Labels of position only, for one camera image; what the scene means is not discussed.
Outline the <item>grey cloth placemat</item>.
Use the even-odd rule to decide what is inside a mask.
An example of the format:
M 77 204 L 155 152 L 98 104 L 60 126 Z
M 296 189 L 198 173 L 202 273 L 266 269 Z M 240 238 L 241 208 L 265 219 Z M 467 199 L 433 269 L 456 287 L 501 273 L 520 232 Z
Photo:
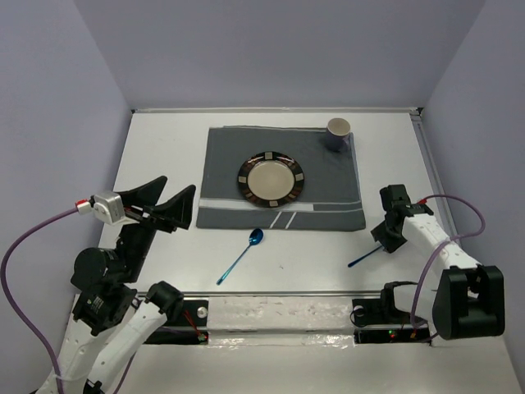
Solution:
M 212 128 L 196 225 L 202 229 L 366 228 L 354 137 L 327 147 L 323 128 Z

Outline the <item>blue metal fork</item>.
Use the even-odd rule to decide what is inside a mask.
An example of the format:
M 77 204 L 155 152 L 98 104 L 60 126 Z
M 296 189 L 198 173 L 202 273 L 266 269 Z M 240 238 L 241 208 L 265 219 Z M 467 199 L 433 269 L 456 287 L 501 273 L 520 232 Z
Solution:
M 350 263 L 347 264 L 347 267 L 348 268 L 352 268 L 354 267 L 355 265 L 361 263 L 362 261 L 364 261 L 365 259 L 367 259 L 368 257 L 372 256 L 373 254 L 375 254 L 376 252 L 378 251 L 382 251 L 384 248 L 382 246 L 378 246 L 377 248 L 375 248 L 374 250 L 371 250 L 369 252 L 367 252 L 366 254 L 358 257 L 357 259 L 351 261 Z

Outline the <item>purple mug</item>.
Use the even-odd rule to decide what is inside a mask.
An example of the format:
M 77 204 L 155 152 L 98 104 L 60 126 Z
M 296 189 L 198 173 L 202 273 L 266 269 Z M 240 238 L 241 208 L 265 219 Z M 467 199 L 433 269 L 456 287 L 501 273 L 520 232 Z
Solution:
M 331 152 L 344 152 L 350 147 L 351 126 L 344 118 L 332 118 L 326 125 L 324 146 Z

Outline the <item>blue metal spoon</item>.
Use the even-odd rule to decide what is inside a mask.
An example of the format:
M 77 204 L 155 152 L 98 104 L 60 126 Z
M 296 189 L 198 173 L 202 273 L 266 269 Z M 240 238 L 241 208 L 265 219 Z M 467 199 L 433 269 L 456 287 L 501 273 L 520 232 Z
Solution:
M 264 234 L 261 228 L 256 228 L 252 230 L 252 232 L 249 235 L 248 245 L 243 250 L 243 252 L 237 257 L 237 259 L 230 265 L 230 267 L 217 279 L 216 281 L 217 286 L 220 286 L 227 279 L 227 277 L 231 274 L 231 272 L 234 270 L 236 265 L 240 262 L 240 260 L 246 255 L 246 253 L 252 247 L 262 242 L 263 237 L 264 237 Z

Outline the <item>striped rim dinner plate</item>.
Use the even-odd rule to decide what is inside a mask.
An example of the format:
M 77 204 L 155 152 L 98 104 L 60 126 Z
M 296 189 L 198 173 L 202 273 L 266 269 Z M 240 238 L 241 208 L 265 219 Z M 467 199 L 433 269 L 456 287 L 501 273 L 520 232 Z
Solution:
M 259 208 L 274 209 L 295 202 L 304 190 L 305 175 L 294 158 L 275 151 L 244 161 L 237 175 L 241 195 Z

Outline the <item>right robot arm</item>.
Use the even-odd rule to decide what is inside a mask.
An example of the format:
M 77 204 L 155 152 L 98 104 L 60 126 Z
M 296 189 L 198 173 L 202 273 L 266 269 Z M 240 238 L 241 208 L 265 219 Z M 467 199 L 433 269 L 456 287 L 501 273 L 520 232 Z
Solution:
M 428 195 L 412 202 L 404 185 L 380 189 L 385 212 L 383 221 L 371 230 L 372 238 L 386 253 L 392 254 L 409 243 L 428 257 L 414 284 L 409 310 L 416 327 L 418 303 L 427 274 L 439 268 L 440 280 L 427 319 L 444 340 L 474 337 L 498 337 L 505 330 L 504 275 L 496 266 L 486 266 L 464 252 L 459 242 L 480 236 L 486 220 L 474 205 L 453 195 Z M 474 232 L 450 236 L 442 228 L 427 201 L 452 199 L 469 207 L 478 217 L 480 227 Z

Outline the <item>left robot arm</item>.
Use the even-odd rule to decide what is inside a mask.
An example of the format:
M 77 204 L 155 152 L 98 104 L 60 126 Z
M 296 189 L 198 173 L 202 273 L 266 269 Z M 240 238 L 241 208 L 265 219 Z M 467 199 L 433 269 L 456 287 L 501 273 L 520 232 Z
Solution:
M 82 199 L 77 213 L 93 214 L 121 230 L 113 248 L 82 250 L 71 284 L 80 292 L 59 356 L 41 393 L 103 393 L 132 355 L 163 324 L 176 322 L 184 295 L 160 281 L 153 284 L 130 319 L 137 282 L 157 232 L 189 229 L 196 187 L 189 185 L 165 203 L 160 176 L 127 191 L 107 191 Z

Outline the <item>aluminium table edge rail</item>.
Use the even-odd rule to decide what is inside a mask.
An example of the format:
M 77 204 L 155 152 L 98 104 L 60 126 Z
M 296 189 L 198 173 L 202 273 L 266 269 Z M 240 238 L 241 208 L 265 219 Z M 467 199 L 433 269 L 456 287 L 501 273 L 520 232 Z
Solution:
M 135 108 L 133 114 L 159 113 L 310 113 L 310 112 L 349 112 L 349 113 L 408 113 L 419 114 L 416 107 L 237 107 L 237 108 Z

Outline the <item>aluminium mounting rail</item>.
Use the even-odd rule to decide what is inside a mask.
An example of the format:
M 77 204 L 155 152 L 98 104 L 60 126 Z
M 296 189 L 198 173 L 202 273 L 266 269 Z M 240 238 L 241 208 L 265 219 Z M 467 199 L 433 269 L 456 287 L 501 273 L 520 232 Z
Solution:
M 371 291 L 183 291 L 186 298 L 211 298 L 211 297 L 358 297 L 379 296 L 379 290 Z

